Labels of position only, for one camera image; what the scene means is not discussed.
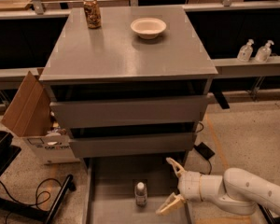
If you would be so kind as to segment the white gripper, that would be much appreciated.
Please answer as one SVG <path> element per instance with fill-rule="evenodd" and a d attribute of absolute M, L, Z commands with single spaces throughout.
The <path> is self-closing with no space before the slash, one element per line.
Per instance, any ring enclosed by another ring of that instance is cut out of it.
<path fill-rule="evenodd" d="M 201 174 L 198 172 L 186 171 L 184 167 L 172 158 L 166 161 L 173 167 L 175 175 L 178 178 L 178 189 L 180 194 L 174 192 L 169 195 L 166 201 L 156 210 L 158 216 L 166 216 L 175 210 L 184 206 L 186 200 L 191 202 L 200 202 L 202 200 L 200 193 Z"/>

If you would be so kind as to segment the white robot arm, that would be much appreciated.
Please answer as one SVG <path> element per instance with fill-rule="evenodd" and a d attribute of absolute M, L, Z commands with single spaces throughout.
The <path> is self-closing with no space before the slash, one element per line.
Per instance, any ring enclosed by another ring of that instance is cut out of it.
<path fill-rule="evenodd" d="M 280 186 L 239 168 L 229 168 L 223 175 L 202 175 L 185 170 L 177 161 L 167 158 L 178 178 L 179 194 L 174 192 L 156 211 L 165 216 L 186 202 L 210 202 L 223 211 L 252 215 L 256 206 L 280 216 Z"/>

